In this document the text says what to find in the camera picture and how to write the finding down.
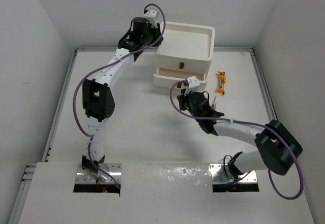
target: orange object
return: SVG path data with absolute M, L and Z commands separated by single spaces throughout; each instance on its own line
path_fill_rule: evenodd
M 214 92 L 224 94 L 224 84 L 227 81 L 225 72 L 218 71 L 216 73 L 216 76 L 218 78 L 218 87 L 216 88 L 216 90 Z

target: purple cable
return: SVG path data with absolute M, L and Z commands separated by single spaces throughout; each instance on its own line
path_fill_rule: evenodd
M 148 46 L 145 46 L 145 47 L 143 47 L 143 48 L 141 48 L 141 49 L 139 49 L 139 50 L 136 50 L 136 51 L 134 51 L 134 52 L 131 52 L 131 53 L 129 53 L 129 54 L 127 54 L 127 55 L 121 57 L 119 60 L 117 60 L 117 61 L 115 61 L 115 62 L 113 62 L 113 63 L 111 63 L 111 64 L 105 65 L 105 66 L 103 66 L 103 67 L 101 67 L 101 68 L 97 68 L 97 69 L 91 71 L 90 73 L 88 73 L 86 76 L 84 76 L 84 77 L 81 79 L 81 81 L 78 83 L 78 85 L 77 85 L 77 87 L 76 87 L 75 93 L 73 94 L 73 100 L 72 100 L 73 116 L 75 117 L 75 120 L 76 120 L 77 126 L 78 126 L 78 128 L 80 129 L 80 131 L 81 131 L 85 136 L 87 136 L 87 137 L 90 138 L 90 141 L 89 141 L 89 144 L 88 144 L 88 157 L 89 157 L 89 160 L 90 160 L 90 162 L 92 163 L 92 165 L 93 165 L 97 170 L 103 172 L 104 174 L 106 174 L 107 176 L 109 176 L 109 177 L 110 177 L 110 178 L 115 182 L 115 185 L 116 185 L 116 187 L 117 187 L 118 190 L 119 190 L 120 188 L 119 188 L 119 185 L 118 185 L 117 181 L 114 179 L 114 177 L 112 177 L 108 172 L 105 172 L 104 170 L 102 170 L 101 168 L 99 168 L 99 167 L 98 167 L 98 166 L 93 162 L 93 160 L 91 159 L 91 155 L 90 155 L 90 144 L 91 144 L 91 141 L 92 141 L 92 138 L 94 137 L 94 135 L 90 135 L 90 134 L 88 134 L 88 133 L 87 133 L 87 132 L 82 128 L 82 126 L 81 126 L 81 124 L 80 124 L 80 121 L 79 121 L 79 119 L 78 119 L 78 115 L 77 115 L 77 108 L 76 108 L 77 94 L 78 94 L 78 91 L 79 91 L 80 87 L 82 86 L 83 82 L 84 82 L 84 81 L 85 81 L 85 80 L 86 80 L 90 75 L 92 75 L 92 74 L 94 74 L 94 73 L 96 73 L 96 72 L 99 72 L 99 71 L 102 70 L 102 69 L 105 69 L 105 68 L 111 67 L 111 66 L 113 66 L 113 65 L 115 65 L 115 64 L 118 64 L 119 62 L 121 62 L 121 60 L 127 58 L 127 57 L 130 56 L 130 55 L 134 55 L 134 54 L 136 54 L 136 53 L 139 53 L 139 52 L 142 52 L 142 51 L 144 51 L 144 50 L 146 50 L 146 49 L 149 49 L 150 47 L 153 47 L 155 44 L 157 44 L 157 43 L 162 39 L 162 37 L 163 37 L 163 35 L 164 35 L 164 32 L 165 32 L 165 28 L 166 28 L 166 18 L 165 18 L 165 14 L 164 14 L 164 12 L 162 11 L 162 9 L 161 9 L 158 5 L 156 5 L 156 4 L 148 4 L 148 5 L 146 5 L 146 7 L 144 8 L 144 10 L 146 10 L 146 9 L 147 9 L 148 7 L 150 7 L 150 6 L 154 6 L 154 7 L 156 7 L 156 8 L 160 11 L 160 13 L 161 13 L 161 15 L 162 15 L 162 19 L 163 19 L 163 21 L 164 21 L 164 27 L 162 28 L 161 34 L 160 34 L 160 36 L 158 37 L 158 39 L 157 39 L 155 42 L 153 42 L 152 44 L 150 44 L 150 45 L 148 45 Z
M 182 115 L 186 116 L 186 117 L 189 117 L 189 118 L 193 118 L 193 119 L 196 119 L 196 120 L 215 120 L 215 121 L 230 121 L 230 119 L 228 118 L 215 118 L 215 117 L 197 117 L 197 116 L 191 116 L 191 115 L 188 115 L 184 112 L 182 112 L 180 109 L 177 108 L 177 106 L 175 105 L 174 101 L 173 101 L 173 90 L 175 88 L 175 86 L 180 83 L 180 82 L 184 82 L 183 81 L 177 81 L 176 83 L 173 84 L 173 86 L 171 87 L 170 89 L 170 92 L 169 92 L 169 97 L 170 97 L 170 100 L 171 100 L 171 103 L 173 105 L 173 107 L 175 108 L 176 111 L 178 111 L 179 113 L 181 113 Z M 290 147 L 287 145 L 287 143 L 285 142 L 285 140 L 276 132 L 274 131 L 273 129 L 271 129 L 270 127 L 268 126 L 265 126 L 263 124 L 259 124 L 259 123 L 255 123 L 255 122 L 248 122 L 248 121 L 238 121 L 238 120 L 233 120 L 234 123 L 238 123 L 238 124 L 245 124 L 245 125 L 252 125 L 252 126 L 258 126 L 258 127 L 262 127 L 268 131 L 270 131 L 282 144 L 283 146 L 288 150 L 290 156 L 292 157 L 292 160 L 294 161 L 295 165 L 296 165 L 296 168 L 297 168 L 297 171 L 298 171 L 298 176 L 299 176 L 299 182 L 300 182 L 300 186 L 299 186 L 299 191 L 296 195 L 292 196 L 292 197 L 288 197 L 288 196 L 284 196 L 283 194 L 281 194 L 279 192 L 279 190 L 276 188 L 275 184 L 274 184 L 274 181 L 273 181 L 273 178 L 272 178 L 272 175 L 271 175 L 271 171 L 268 170 L 268 173 L 269 173 L 269 178 L 270 178 L 270 182 L 271 182 L 271 185 L 274 189 L 274 191 L 279 195 L 281 196 L 282 198 L 286 199 L 286 200 L 295 200 L 297 199 L 302 193 L 303 193 L 303 190 L 304 190 L 304 180 L 303 180 L 303 174 L 302 174 L 302 171 L 301 171 L 301 167 L 298 163 L 298 160 L 295 156 L 295 154 L 293 153 L 293 151 L 290 149 Z

